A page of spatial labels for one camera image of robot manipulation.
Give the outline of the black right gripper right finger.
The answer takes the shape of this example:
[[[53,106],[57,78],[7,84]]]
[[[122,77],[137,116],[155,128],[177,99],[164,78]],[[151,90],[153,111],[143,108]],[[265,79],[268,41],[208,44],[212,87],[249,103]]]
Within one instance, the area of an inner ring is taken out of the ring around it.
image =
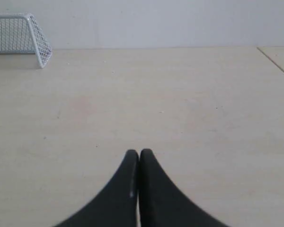
[[[142,227],[226,226],[177,188],[149,148],[140,153],[138,183]]]

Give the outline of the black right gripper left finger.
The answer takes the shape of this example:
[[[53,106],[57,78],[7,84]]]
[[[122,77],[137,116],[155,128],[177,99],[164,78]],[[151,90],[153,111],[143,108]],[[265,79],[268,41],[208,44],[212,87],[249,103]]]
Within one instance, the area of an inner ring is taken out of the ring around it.
[[[58,227],[137,226],[139,155],[130,149],[112,178],[83,208]]]

